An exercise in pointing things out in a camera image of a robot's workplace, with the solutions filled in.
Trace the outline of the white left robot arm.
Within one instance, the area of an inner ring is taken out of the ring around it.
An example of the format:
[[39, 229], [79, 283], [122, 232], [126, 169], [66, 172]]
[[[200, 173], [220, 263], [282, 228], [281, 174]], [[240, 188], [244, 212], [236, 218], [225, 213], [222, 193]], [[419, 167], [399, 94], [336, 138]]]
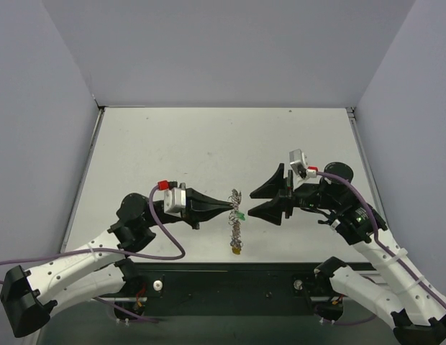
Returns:
[[[164, 192], [161, 201], [153, 193]], [[32, 259], [33, 267], [22, 267], [23, 260], [11, 265], [1, 282], [0, 301], [12, 333], [17, 338], [40, 330], [66, 308], [101, 295], [134, 295], [145, 286], [131, 258], [143, 258], [143, 249], [156, 237], [158, 226], [179, 253], [169, 261], [186, 255], [183, 246], [166, 229], [166, 224], [184, 222], [192, 229], [221, 213], [232, 210], [220, 201], [193, 188], [167, 180], [152, 189], [152, 195], [130, 193], [117, 211], [117, 222], [97, 237], [73, 250], [51, 257]]]

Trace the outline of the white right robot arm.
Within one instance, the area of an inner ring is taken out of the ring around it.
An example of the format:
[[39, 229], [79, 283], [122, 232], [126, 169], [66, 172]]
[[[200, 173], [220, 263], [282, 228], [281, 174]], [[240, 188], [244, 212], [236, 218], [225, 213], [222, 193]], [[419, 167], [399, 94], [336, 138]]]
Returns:
[[386, 283], [381, 287], [337, 257], [314, 270], [324, 289], [344, 295], [384, 321], [400, 344], [441, 344], [446, 340], [446, 297], [439, 293], [394, 239], [381, 215], [351, 184], [352, 168], [331, 162], [323, 170], [280, 164], [274, 175], [250, 193], [264, 202], [249, 216], [276, 226], [295, 208], [318, 213], [334, 232], [362, 254]]

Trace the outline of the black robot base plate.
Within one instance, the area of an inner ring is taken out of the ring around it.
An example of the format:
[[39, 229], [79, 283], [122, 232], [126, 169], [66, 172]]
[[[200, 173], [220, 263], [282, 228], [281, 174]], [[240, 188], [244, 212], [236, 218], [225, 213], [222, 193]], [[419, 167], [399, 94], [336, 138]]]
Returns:
[[148, 317], [310, 316], [338, 297], [313, 263], [138, 263], [142, 279], [103, 297]]

